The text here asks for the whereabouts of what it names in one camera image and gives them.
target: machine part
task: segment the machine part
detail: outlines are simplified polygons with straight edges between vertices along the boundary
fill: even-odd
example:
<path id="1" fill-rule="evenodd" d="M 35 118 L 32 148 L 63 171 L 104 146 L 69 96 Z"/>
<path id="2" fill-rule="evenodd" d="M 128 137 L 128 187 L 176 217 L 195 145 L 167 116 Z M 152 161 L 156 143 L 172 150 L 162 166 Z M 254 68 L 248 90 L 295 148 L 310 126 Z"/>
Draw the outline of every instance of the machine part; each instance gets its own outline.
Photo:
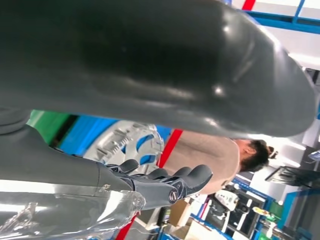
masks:
<path id="1" fill-rule="evenodd" d="M 2 106 L 228 137 L 293 136 L 316 112 L 301 67 L 220 1 L 17 0 L 0 10 Z"/>
<path id="2" fill-rule="evenodd" d="M 227 190 L 219 190 L 214 194 L 214 197 L 229 211 L 234 211 L 239 200 L 235 193 Z"/>
<path id="3" fill-rule="evenodd" d="M 139 149 L 139 140 L 150 136 Z M 146 155 L 157 159 L 164 149 L 165 144 L 153 124 L 142 124 L 133 121 L 120 120 L 97 138 L 84 155 L 85 158 L 99 161 L 103 164 L 121 165 L 129 159 L 140 160 Z M 146 167 L 140 170 L 146 173 Z"/>
<path id="4" fill-rule="evenodd" d="M 115 176 L 144 196 L 146 204 L 143 210 L 170 206 L 177 200 L 195 194 L 204 188 L 213 175 L 206 165 L 198 165 L 188 174 L 186 172 L 186 175 L 179 176 L 170 176 L 160 168 L 149 175 L 125 175 L 113 166 L 110 169 L 114 171 Z"/>

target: dark hair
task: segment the dark hair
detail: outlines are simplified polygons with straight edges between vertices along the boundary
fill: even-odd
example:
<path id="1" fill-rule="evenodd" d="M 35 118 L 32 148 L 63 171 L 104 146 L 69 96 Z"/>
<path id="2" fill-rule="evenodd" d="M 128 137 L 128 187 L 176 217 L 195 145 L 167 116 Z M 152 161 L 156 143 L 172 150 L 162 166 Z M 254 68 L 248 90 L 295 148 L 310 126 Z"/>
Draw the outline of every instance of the dark hair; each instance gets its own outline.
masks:
<path id="1" fill-rule="evenodd" d="M 250 146 L 256 151 L 241 163 L 241 172 L 257 172 L 269 164 L 269 151 L 263 140 L 252 140 Z"/>

